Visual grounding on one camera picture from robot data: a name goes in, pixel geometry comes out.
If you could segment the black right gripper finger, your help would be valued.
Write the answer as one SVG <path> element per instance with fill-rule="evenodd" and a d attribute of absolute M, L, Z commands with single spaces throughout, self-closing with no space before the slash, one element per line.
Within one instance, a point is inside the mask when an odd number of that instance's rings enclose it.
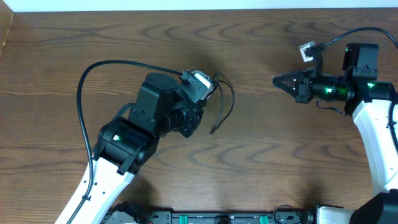
<path fill-rule="evenodd" d="M 292 72 L 281 73 L 280 75 L 275 76 L 272 79 L 272 83 L 274 86 L 279 86 L 282 83 L 288 85 L 289 83 L 297 83 L 300 82 L 300 79 L 303 77 L 305 72 L 303 70 L 294 70 Z"/>
<path fill-rule="evenodd" d="M 276 88 L 284 90 L 289 95 L 297 96 L 297 85 L 296 81 L 293 79 L 276 79 L 273 80 L 272 83 Z"/>

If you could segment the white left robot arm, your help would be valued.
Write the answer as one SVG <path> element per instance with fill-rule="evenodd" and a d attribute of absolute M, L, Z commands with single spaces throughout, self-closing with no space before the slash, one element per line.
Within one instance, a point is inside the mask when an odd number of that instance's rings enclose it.
<path fill-rule="evenodd" d="M 111 204 L 156 152 L 161 137 L 178 131 L 189 138 L 203 115 L 215 81 L 199 70 L 179 80 L 150 73 L 135 103 L 124 105 L 98 133 L 92 164 L 57 223 L 100 223 Z"/>

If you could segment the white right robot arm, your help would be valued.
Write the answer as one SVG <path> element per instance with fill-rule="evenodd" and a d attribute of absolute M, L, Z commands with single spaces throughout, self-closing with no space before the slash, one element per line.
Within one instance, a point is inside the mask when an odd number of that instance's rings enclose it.
<path fill-rule="evenodd" d="M 377 80 L 379 47 L 348 43 L 344 75 L 324 74 L 319 45 L 300 47 L 305 62 L 314 67 L 283 73 L 272 80 L 297 103 L 342 101 L 343 116 L 352 117 L 366 151 L 373 197 L 356 210 L 316 205 L 306 211 L 302 223 L 397 223 L 397 91 L 391 82 Z"/>

